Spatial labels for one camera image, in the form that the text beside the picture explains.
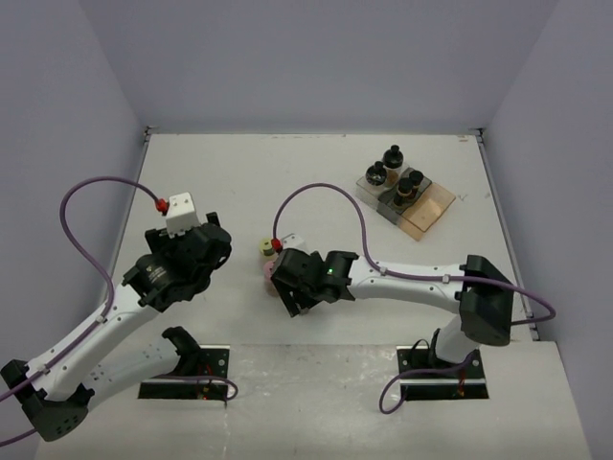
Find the pink lid spice jar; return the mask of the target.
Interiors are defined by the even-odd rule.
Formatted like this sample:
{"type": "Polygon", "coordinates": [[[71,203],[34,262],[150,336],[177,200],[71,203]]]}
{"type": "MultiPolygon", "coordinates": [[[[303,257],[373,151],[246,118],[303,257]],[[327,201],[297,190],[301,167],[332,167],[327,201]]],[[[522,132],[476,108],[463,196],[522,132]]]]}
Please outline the pink lid spice jar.
{"type": "Polygon", "coordinates": [[[263,276],[264,276],[264,289],[265,289],[265,291],[267,292],[268,295],[270,295],[272,297],[277,297],[278,296],[278,292],[277,292],[276,288],[274,287],[274,284],[272,283],[272,269],[273,269],[273,266],[274,266],[274,262],[273,261],[268,261],[262,267],[263,276]]]}

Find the yellow lid spice jar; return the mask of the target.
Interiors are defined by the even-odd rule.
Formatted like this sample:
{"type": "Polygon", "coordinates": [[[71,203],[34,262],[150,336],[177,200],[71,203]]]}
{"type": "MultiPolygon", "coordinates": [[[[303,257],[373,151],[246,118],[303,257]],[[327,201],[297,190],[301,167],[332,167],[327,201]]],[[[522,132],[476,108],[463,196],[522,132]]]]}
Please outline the yellow lid spice jar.
{"type": "Polygon", "coordinates": [[[276,250],[273,246],[271,238],[264,238],[260,240],[259,252],[261,257],[265,260],[270,260],[276,256],[276,250]]]}

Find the large white salt jar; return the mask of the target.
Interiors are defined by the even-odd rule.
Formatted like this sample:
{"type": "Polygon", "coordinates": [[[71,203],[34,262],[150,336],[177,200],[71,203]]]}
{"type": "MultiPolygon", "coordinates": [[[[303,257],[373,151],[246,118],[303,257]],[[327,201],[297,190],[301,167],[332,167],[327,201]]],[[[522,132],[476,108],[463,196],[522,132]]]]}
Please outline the large white salt jar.
{"type": "Polygon", "coordinates": [[[372,187],[380,189],[387,181],[387,170],[382,161],[375,161],[365,172],[366,183],[372,187]]]}

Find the black cap bottle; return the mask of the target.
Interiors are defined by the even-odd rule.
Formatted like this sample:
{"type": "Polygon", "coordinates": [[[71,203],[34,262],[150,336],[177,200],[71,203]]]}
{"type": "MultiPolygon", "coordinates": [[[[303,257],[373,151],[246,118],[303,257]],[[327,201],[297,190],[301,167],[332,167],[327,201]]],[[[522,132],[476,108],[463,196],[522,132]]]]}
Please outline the black cap bottle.
{"type": "Polygon", "coordinates": [[[393,204],[397,207],[402,207],[412,199],[412,196],[413,191],[411,180],[408,176],[402,177],[397,183],[396,194],[393,198],[393,204]]]}

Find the brown spice jar black lid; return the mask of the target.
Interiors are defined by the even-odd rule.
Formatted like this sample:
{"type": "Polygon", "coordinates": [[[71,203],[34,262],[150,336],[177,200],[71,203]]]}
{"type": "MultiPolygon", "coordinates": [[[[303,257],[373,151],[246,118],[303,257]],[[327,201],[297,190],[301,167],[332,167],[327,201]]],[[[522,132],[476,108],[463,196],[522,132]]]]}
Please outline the brown spice jar black lid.
{"type": "Polygon", "coordinates": [[[399,145],[391,145],[385,151],[382,163],[386,171],[385,186],[391,188],[397,183],[404,163],[404,156],[399,145]]]}

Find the black label spice bottle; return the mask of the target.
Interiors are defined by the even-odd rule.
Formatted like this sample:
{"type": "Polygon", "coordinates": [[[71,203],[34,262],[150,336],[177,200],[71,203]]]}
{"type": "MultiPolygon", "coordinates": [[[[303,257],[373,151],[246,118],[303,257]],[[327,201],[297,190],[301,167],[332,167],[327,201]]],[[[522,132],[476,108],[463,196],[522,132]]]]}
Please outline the black label spice bottle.
{"type": "Polygon", "coordinates": [[[412,191],[416,193],[419,190],[420,184],[424,179],[424,174],[419,170],[412,170],[409,173],[409,179],[411,180],[412,191]]]}

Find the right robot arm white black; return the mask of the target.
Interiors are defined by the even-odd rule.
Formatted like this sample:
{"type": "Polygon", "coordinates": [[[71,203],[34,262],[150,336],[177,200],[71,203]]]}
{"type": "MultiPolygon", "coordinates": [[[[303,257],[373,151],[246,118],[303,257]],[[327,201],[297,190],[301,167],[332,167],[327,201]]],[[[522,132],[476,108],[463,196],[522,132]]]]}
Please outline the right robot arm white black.
{"type": "Polygon", "coordinates": [[[480,346],[511,342],[510,281],[488,259],[469,255],[462,264],[423,266],[370,264],[367,257],[330,251],[323,258],[297,248],[283,250],[270,279],[290,316],[339,300],[397,300],[453,314],[434,332],[429,369],[447,377],[480,346]]]}

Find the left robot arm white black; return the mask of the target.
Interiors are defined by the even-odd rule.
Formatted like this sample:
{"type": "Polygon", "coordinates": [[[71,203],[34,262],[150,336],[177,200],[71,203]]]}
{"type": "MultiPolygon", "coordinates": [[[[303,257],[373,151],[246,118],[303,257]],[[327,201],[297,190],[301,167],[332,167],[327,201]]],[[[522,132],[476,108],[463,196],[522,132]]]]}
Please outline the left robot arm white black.
{"type": "Polygon", "coordinates": [[[56,346],[29,361],[13,359],[1,376],[30,421],[30,432],[54,442],[79,426],[96,406],[144,380],[199,380],[200,346],[182,327],[132,355],[109,354],[170,306],[191,301],[211,283],[232,251],[217,214],[184,235],[146,231],[149,253],[139,258],[101,305],[56,346]]]}

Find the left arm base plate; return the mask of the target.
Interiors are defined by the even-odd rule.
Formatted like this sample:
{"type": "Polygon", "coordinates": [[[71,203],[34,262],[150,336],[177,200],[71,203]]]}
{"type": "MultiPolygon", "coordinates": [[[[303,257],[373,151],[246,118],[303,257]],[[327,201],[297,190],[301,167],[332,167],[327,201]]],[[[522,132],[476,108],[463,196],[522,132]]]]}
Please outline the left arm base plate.
{"type": "Polygon", "coordinates": [[[228,382],[229,345],[201,345],[193,371],[182,379],[162,377],[143,381],[139,400],[227,403],[236,395],[228,382]]]}

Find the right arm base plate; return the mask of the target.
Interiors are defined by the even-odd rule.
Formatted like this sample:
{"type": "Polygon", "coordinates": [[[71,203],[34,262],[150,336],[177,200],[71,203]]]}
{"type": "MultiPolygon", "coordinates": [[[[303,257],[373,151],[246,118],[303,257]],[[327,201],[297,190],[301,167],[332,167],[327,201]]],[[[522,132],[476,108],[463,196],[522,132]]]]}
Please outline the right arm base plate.
{"type": "MultiPolygon", "coordinates": [[[[397,347],[398,372],[430,367],[429,343],[421,339],[414,345],[397,347]]],[[[473,353],[470,363],[461,371],[444,375],[418,375],[399,383],[401,396],[411,401],[486,400],[489,398],[480,351],[473,353]]]]}

